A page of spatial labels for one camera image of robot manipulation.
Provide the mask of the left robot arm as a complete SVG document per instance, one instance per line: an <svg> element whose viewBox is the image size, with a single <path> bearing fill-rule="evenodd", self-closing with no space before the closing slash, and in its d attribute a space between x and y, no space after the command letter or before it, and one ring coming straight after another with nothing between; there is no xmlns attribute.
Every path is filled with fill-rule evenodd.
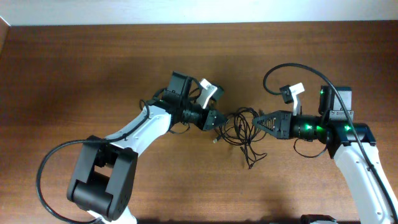
<svg viewBox="0 0 398 224"><path fill-rule="evenodd" d="M226 118L210 103L223 93L222 87L206 79L173 72L169 85L145 101L129 124L104 139L84 140L67 199L94 216L95 223L135 223L127 205L138 157L177 123L202 131L221 126Z"/></svg>

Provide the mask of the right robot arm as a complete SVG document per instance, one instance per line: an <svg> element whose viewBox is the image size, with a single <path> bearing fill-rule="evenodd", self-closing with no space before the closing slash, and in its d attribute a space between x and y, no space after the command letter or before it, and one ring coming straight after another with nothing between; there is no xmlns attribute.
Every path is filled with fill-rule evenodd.
<svg viewBox="0 0 398 224"><path fill-rule="evenodd" d="M299 111L302 84L281 90L293 110L259 116L253 125L277 139L323 143L345 178L361 222L397 223L397 199L382 169L376 139L367 124L348 122L354 115L351 88L322 86L319 116Z"/></svg>

